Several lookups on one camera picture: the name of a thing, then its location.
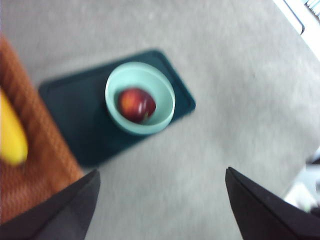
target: light green bowl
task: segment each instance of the light green bowl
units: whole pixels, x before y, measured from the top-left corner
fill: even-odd
[[[148,92],[155,101],[153,115],[141,124],[124,118],[118,111],[118,96],[128,88],[140,88]],[[164,129],[175,111],[175,92],[166,76],[155,67],[142,62],[128,62],[115,68],[105,87],[107,109],[114,122],[126,132],[148,135]]]

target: mint green bowl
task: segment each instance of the mint green bowl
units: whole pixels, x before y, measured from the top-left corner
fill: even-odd
[[[118,111],[118,96],[128,88],[140,88],[155,101],[153,115],[141,124],[124,118]],[[110,116],[124,131],[134,135],[149,135],[163,130],[175,111],[175,92],[166,76],[155,67],[142,62],[128,62],[115,68],[105,87],[105,102]]]

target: floor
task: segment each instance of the floor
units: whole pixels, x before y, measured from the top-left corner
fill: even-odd
[[[197,102],[99,167],[87,240],[240,240],[225,169],[283,196],[320,143],[320,63],[272,0],[2,0],[1,31],[36,88],[159,48]]]

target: yellow banana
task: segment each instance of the yellow banana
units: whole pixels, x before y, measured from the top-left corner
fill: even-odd
[[[2,89],[0,109],[0,158],[17,166],[27,159],[28,143],[20,120]]]

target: tray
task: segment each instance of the tray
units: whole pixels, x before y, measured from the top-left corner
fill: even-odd
[[[117,66],[127,62],[152,65],[171,82],[175,93],[171,123],[196,107],[193,97],[168,59],[158,50],[148,50],[94,69],[46,81],[40,86],[39,94],[82,166],[97,166],[148,137],[122,131],[107,111],[105,88],[108,76]]]

